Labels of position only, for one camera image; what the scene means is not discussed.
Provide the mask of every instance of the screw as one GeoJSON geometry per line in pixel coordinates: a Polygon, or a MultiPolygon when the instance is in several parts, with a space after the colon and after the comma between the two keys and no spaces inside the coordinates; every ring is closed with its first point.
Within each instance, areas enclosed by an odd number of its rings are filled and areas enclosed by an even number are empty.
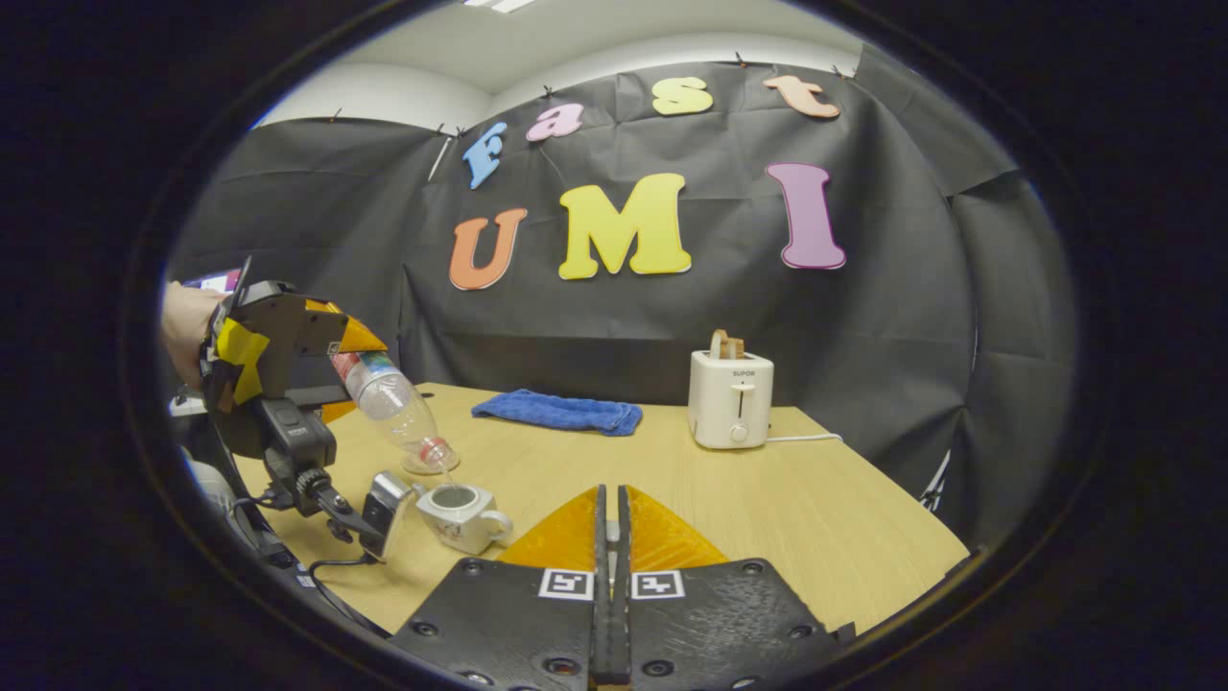
{"type": "Polygon", "coordinates": [[[575,676],[580,671],[580,663],[567,658],[551,658],[545,662],[545,670],[561,676],[575,676]]]}
{"type": "Polygon", "coordinates": [[[668,676],[674,671],[674,663],[669,660],[652,660],[643,665],[643,674],[648,676],[668,676]]]}

